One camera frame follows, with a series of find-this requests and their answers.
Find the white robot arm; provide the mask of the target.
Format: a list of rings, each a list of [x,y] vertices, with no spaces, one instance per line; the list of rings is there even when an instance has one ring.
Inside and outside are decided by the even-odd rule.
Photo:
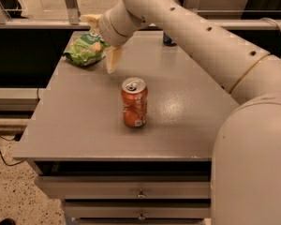
[[[83,20],[114,47],[153,23],[239,103],[212,157],[212,225],[281,225],[281,59],[174,0],[120,0]]]

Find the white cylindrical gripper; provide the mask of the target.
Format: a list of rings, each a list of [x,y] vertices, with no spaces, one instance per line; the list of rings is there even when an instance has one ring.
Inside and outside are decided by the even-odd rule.
[[[90,25],[93,32],[98,32],[109,45],[106,49],[106,66],[109,73],[113,73],[119,64],[123,52],[123,46],[133,34],[149,23],[131,14],[120,1],[115,7],[100,14],[83,14],[80,16],[83,22]]]

